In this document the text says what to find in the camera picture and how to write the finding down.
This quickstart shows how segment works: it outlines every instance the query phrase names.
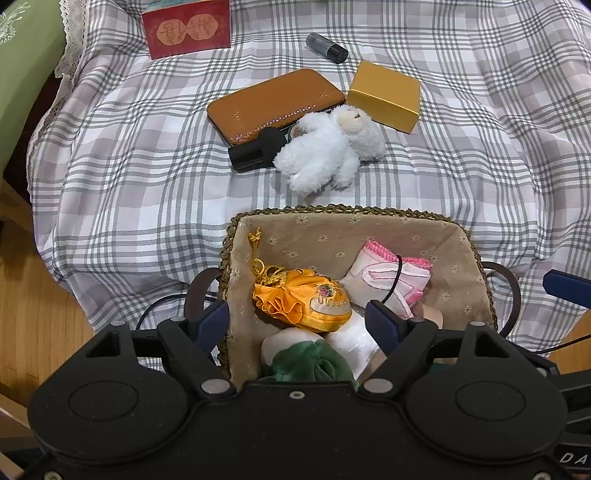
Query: brown leather case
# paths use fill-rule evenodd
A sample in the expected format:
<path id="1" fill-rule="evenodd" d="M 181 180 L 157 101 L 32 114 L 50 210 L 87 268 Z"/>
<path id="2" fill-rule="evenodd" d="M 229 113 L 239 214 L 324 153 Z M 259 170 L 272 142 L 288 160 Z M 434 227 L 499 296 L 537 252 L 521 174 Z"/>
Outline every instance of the brown leather case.
<path id="1" fill-rule="evenodd" d="M 228 143 L 240 145 L 265 127 L 288 127 L 307 113 L 344 102 L 343 92 L 320 73 L 303 69 L 214 100 L 207 115 Z"/>

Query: woven basket rim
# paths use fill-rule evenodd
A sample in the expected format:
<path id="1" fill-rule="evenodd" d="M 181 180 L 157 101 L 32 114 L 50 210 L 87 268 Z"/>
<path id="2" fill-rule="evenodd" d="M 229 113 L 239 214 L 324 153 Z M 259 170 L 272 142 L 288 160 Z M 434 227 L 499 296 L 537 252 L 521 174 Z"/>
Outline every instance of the woven basket rim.
<path id="1" fill-rule="evenodd" d="M 420 212 L 419 210 L 400 210 L 394 208 L 379 208 L 379 207 L 361 207 L 361 206 L 349 206 L 343 204 L 329 204 L 326 206 L 304 206 L 299 205 L 296 207 L 285 207 L 282 209 L 279 208 L 266 208 L 266 209 L 258 209 L 258 210 L 251 210 L 250 212 L 242 212 L 235 215 L 230 220 L 230 225 L 226 230 L 226 238 L 223 241 L 222 253 L 221 253 L 221 263 L 220 263 L 220 270 L 222 270 L 222 277 L 219 280 L 219 297 L 223 300 L 226 300 L 228 294 L 228 284 L 230 281 L 230 253 L 234 247 L 234 236 L 236 235 L 236 230 L 238 228 L 238 224 L 243 217 L 247 216 L 257 216 L 257 215 L 282 215 L 282 214 L 293 214 L 293 213 L 332 213 L 335 215 L 339 214 L 357 214 L 357 215 L 381 215 L 381 216 L 399 216 L 399 217 L 406 217 L 406 218 L 414 218 L 414 219 L 423 219 L 423 220 L 436 220 L 440 222 L 447 222 L 457 225 L 462 231 L 466 234 L 466 237 L 470 243 L 470 247 L 472 252 L 474 253 L 474 259 L 476 260 L 476 264 L 478 265 L 478 269 L 482 274 L 482 278 L 486 278 L 486 274 L 484 272 L 484 268 L 482 267 L 482 259 L 478 250 L 472 243 L 472 239 L 470 237 L 470 233 L 459 223 L 455 222 L 451 218 L 441 215 L 439 213 L 432 213 L 432 212 Z M 492 292 L 488 285 L 485 282 L 486 293 L 488 295 L 489 304 L 492 313 L 492 321 L 495 327 L 495 330 L 498 330 L 498 318 L 496 315 L 495 307 L 493 305 L 492 300 Z M 229 368 L 229 355 L 228 355 L 228 346 L 226 342 L 226 338 L 223 339 L 222 343 L 219 345 L 219 360 L 222 364 L 222 370 L 224 373 L 230 377 L 230 368 Z"/>

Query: yellow box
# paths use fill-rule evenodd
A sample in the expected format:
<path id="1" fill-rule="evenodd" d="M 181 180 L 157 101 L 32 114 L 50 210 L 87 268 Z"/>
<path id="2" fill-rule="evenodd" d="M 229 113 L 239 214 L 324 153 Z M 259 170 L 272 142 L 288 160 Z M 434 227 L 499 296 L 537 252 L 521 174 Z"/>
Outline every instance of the yellow box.
<path id="1" fill-rule="evenodd" d="M 361 108 L 376 122 L 405 133 L 418 121 L 421 83 L 412 77 L 363 60 L 347 104 Z"/>

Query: red card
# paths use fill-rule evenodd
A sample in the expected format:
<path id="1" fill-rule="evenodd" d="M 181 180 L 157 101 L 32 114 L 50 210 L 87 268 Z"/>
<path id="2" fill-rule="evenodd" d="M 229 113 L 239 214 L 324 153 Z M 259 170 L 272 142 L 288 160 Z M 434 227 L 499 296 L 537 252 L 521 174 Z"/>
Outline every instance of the red card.
<path id="1" fill-rule="evenodd" d="M 200 0 L 142 14 L 152 59 L 230 46 L 230 0 Z"/>

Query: gray and white checkered fabric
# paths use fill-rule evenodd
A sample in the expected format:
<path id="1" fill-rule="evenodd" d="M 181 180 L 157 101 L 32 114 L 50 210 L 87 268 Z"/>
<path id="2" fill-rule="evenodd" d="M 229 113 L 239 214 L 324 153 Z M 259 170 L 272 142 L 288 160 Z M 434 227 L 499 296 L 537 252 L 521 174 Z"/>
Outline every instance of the gray and white checkered fabric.
<path id="1" fill-rule="evenodd" d="M 235 174 L 209 102 L 304 67 L 347 91 L 360 60 L 419 78 L 411 135 L 318 205 L 411 208 L 463 224 L 518 275 L 512 336 L 554 345 L 580 308 L 544 294 L 551 268 L 591 273 L 591 17 L 567 0 L 232 0 L 232 48 L 151 61 L 139 0 L 89 0 L 74 89 L 30 148 L 35 237 L 95 329 L 217 266 L 229 219 L 295 206 L 273 169 Z M 334 65 L 310 32 L 345 46 Z M 508 289 L 493 284 L 498 313 Z M 173 316 L 157 310 L 145 327 Z"/>

